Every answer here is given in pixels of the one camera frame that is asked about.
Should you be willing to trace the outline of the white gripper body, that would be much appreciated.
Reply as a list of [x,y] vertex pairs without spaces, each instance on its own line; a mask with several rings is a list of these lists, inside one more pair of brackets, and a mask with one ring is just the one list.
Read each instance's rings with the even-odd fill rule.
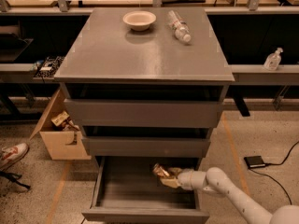
[[179,186],[185,190],[202,189],[206,185],[206,173],[184,169],[178,174],[178,183]]

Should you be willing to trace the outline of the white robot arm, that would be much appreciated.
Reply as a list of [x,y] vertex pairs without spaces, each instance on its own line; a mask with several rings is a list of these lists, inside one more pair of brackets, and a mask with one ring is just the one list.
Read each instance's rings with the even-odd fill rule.
[[248,224],[299,224],[298,205],[285,205],[271,214],[239,189],[218,167],[209,168],[206,172],[159,167],[156,174],[164,185],[174,189],[201,190],[226,197]]

